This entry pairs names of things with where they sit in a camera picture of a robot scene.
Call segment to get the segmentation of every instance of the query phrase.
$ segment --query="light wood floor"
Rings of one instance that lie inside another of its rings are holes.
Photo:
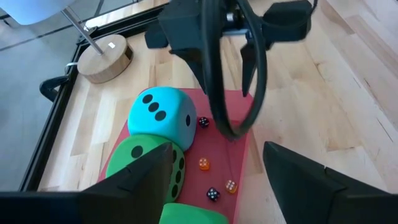
[[[272,4],[250,2],[258,14]],[[160,3],[144,0],[88,24],[106,24]],[[199,88],[184,61],[167,49],[147,49],[142,34],[128,41],[134,59],[122,75],[100,85],[78,77],[41,190],[83,190],[94,184],[143,89]],[[240,89],[243,43],[243,37],[222,39],[227,89]],[[264,141],[398,193],[397,3],[320,0],[307,39],[275,44],[267,59],[266,100],[250,132],[250,155],[239,186],[239,222],[284,223],[261,161]]]

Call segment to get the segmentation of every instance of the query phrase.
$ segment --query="red board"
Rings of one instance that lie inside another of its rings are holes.
[[[241,192],[240,186],[248,152],[248,136],[245,135],[237,141],[229,142],[216,129],[215,123],[211,119],[208,98],[203,94],[202,90],[181,90],[193,100],[198,117],[209,118],[210,125],[205,129],[197,125],[193,144],[187,152],[184,152],[186,161],[185,180],[176,202],[220,212],[228,217],[230,223],[236,223]],[[246,116],[247,110],[252,103],[252,97],[243,98],[241,91],[227,90],[225,98],[229,118],[237,125]],[[126,123],[113,147],[111,155],[116,146],[128,136],[129,131]],[[105,178],[110,157],[106,161],[98,181]],[[198,162],[201,157],[205,157],[210,161],[209,170],[202,171],[199,169]],[[225,184],[229,179],[238,183],[238,189],[235,194],[230,194],[225,190]],[[212,202],[206,196],[210,187],[214,187],[221,194],[217,202]]]

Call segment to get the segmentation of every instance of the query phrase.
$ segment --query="black cable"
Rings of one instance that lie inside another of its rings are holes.
[[[229,122],[225,104],[223,70],[221,67],[220,37],[225,14],[221,13],[222,5],[220,1],[203,0],[202,3],[203,76],[216,127],[227,138],[236,139],[249,131],[264,101],[267,86],[266,46],[260,30],[258,16],[252,11],[247,0],[237,0],[253,36],[253,44],[256,50],[257,85],[248,114],[238,127],[233,128]]]

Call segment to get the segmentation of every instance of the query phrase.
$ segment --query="small die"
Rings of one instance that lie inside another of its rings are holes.
[[[214,188],[214,187],[210,187],[210,189],[207,191],[207,197],[216,202],[217,199],[220,197],[220,193]]]
[[[202,128],[207,128],[207,126],[209,126],[210,122],[209,119],[205,118],[205,117],[201,117],[199,118],[199,126],[201,126]]]
[[[210,169],[210,162],[206,158],[199,159],[199,169],[201,170],[208,170]]]
[[[227,183],[225,184],[226,191],[228,191],[231,194],[235,193],[237,188],[238,186],[232,180],[227,181]]]

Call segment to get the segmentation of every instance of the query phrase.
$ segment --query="wooden block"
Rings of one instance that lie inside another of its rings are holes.
[[[118,76],[132,59],[132,49],[121,35],[109,35],[96,41],[104,52],[99,55],[89,46],[80,56],[77,69],[92,83],[104,83]]]

